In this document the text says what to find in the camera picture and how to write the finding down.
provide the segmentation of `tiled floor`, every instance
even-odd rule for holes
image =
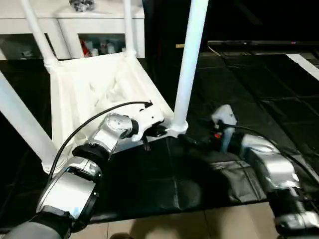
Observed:
[[[267,203],[95,224],[71,239],[276,239]]]

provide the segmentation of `black mat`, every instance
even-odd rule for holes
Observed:
[[[173,108],[180,57],[155,65],[153,81]],[[50,134],[49,76],[42,62],[1,62],[0,70]],[[187,134],[195,138],[208,136],[210,131],[203,119],[220,105],[230,104],[239,124],[259,130],[279,144],[295,147],[295,143],[298,149],[306,145],[316,150],[318,134],[316,128],[311,128],[318,120],[315,88],[319,89],[319,82],[286,56],[201,57],[187,117]],[[277,109],[285,114],[278,114]],[[11,159],[3,160],[0,228],[5,232],[32,217],[46,175],[40,160],[6,119],[0,120],[8,142],[14,142],[16,148]],[[298,124],[307,124],[309,132]],[[174,138],[157,140],[151,147],[150,152],[136,147],[114,155],[105,172],[93,223],[265,200],[254,172],[235,155],[198,151]],[[311,164],[317,168],[317,159],[313,158]],[[303,177],[303,182],[317,197],[317,189],[307,178]]]

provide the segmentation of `white cabinet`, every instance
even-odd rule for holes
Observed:
[[[49,43],[59,59],[70,58],[62,31],[57,19],[41,18],[39,24],[46,34]],[[0,18],[0,60],[42,58],[33,38],[28,22],[24,18]]]
[[[124,41],[123,0],[95,0],[90,12],[75,12],[68,0],[30,0],[42,31],[59,59],[84,57],[81,42],[90,42],[99,54],[101,44],[111,43],[122,51]],[[0,60],[20,59],[29,50],[41,57],[19,0],[0,0]],[[142,0],[132,0],[132,24],[138,58],[145,57],[144,10]]]

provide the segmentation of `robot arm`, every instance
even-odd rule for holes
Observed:
[[[138,141],[145,130],[162,122],[159,108],[151,105],[132,119],[109,113],[88,140],[73,151],[64,168],[44,189],[36,215],[21,224],[5,239],[67,239],[84,229],[99,196],[103,168],[119,140]]]
[[[238,154],[254,169],[275,215],[277,232],[284,238],[318,236],[319,216],[305,209],[303,191],[292,163],[268,140],[223,128],[223,124],[236,124],[229,105],[219,108],[212,119],[222,139],[221,151]],[[301,155],[294,157],[303,160]]]

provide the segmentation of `black cloth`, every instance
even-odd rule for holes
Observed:
[[[173,109],[180,57],[162,59],[154,65],[152,80]],[[51,135],[49,75],[42,61],[1,62],[0,70]],[[311,89],[304,86],[308,80],[313,84]],[[292,81],[292,86],[300,90],[300,94],[311,92],[312,97],[289,95],[293,94],[293,89],[284,85],[286,81]],[[303,145],[311,148],[318,144],[316,129],[304,133],[299,128],[303,134],[298,137],[296,130],[285,125],[305,123],[303,117],[294,117],[298,116],[294,113],[295,105],[285,107],[283,104],[282,108],[287,113],[280,118],[274,113],[278,111],[269,107],[268,102],[303,100],[298,109],[302,113],[311,109],[313,114],[307,113],[305,118],[308,123],[314,123],[317,122],[314,112],[315,87],[319,89],[319,82],[287,56],[200,57],[187,115],[187,134],[193,138],[207,138],[211,134],[207,116],[219,106],[230,104],[238,124],[259,130],[286,147],[294,148],[296,144],[300,149],[298,138]],[[1,181],[0,232],[5,232],[33,216],[47,175],[41,169],[40,160],[6,119],[2,116],[0,120],[5,126],[3,130],[8,135],[8,142],[14,142],[16,148],[10,160],[3,160],[4,168],[10,169],[4,170]],[[198,150],[171,137],[151,142],[150,145],[152,150],[149,152],[140,146],[113,156],[104,172],[92,223],[266,200],[253,170],[233,154]],[[317,169],[315,158],[310,162]],[[297,170],[315,199],[317,188],[304,177],[302,171]]]

